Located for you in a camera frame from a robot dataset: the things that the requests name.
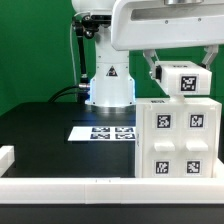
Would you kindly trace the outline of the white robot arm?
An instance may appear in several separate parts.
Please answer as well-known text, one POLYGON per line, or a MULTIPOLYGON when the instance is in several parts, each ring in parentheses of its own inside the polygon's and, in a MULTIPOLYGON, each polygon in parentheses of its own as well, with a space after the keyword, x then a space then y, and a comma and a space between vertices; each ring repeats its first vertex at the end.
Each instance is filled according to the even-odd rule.
POLYGON ((158 49, 203 46, 208 67, 224 44, 224 0, 71 0, 79 38, 93 38, 96 73, 87 103, 101 108, 135 103, 129 53, 148 61, 158 49))

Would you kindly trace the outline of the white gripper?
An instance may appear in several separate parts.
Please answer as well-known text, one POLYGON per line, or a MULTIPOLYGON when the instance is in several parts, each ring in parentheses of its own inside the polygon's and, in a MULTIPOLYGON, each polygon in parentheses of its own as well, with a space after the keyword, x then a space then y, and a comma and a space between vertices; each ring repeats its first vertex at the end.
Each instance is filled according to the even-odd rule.
POLYGON ((224 0, 189 4, 117 0, 112 10, 111 43, 116 50, 144 50, 152 79, 156 78, 153 58, 158 58, 154 49, 206 46, 202 64, 209 70, 218 45, 224 44, 224 0))

